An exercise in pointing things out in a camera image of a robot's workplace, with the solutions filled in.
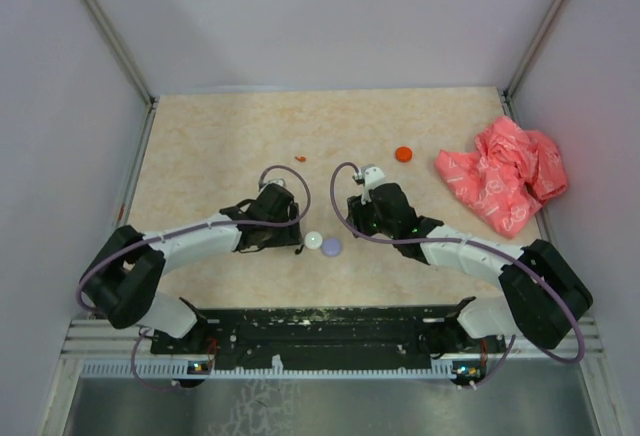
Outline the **white earbud charging case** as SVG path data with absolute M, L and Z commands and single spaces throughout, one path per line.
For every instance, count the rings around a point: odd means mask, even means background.
M 309 250 L 318 250 L 322 247 L 324 238 L 318 231 L 309 231 L 304 236 L 304 246 Z

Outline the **purple earbud charging case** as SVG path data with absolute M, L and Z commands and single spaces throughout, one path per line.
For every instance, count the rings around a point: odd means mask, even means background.
M 322 253 L 327 257 L 337 257 L 342 253 L 343 245 L 337 238 L 327 238 L 321 245 Z

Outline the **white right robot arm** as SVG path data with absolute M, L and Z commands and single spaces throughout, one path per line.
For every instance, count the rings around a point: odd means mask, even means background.
M 576 320 L 593 304 L 591 292 L 551 243 L 510 245 L 466 235 L 418 215 L 396 183 L 385 183 L 368 197 L 349 197 L 346 221 L 356 237 L 382 235 L 383 244 L 406 258 L 460 271 L 501 290 L 498 297 L 467 299 L 454 312 L 446 336 L 458 351 L 498 335 L 522 335 L 545 350 L 556 348 L 572 325 L 545 286 Z

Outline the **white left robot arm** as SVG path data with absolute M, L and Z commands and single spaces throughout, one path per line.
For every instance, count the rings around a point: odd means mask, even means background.
M 302 244 L 299 205 L 272 181 L 258 196 L 192 226 L 143 234 L 123 226 L 111 235 L 81 278 L 79 297 L 115 329 L 145 326 L 184 351 L 208 340 L 206 318 L 191 303 L 158 291 L 163 276 L 206 258 Z

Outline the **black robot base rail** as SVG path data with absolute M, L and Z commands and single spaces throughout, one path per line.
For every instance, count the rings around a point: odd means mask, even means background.
M 82 374 L 139 376 L 194 387 L 207 379 L 436 379 L 478 382 L 506 348 L 474 339 L 445 306 L 209 309 L 195 342 L 159 331 L 117 331 L 105 321 L 71 326 L 65 351 L 87 351 Z

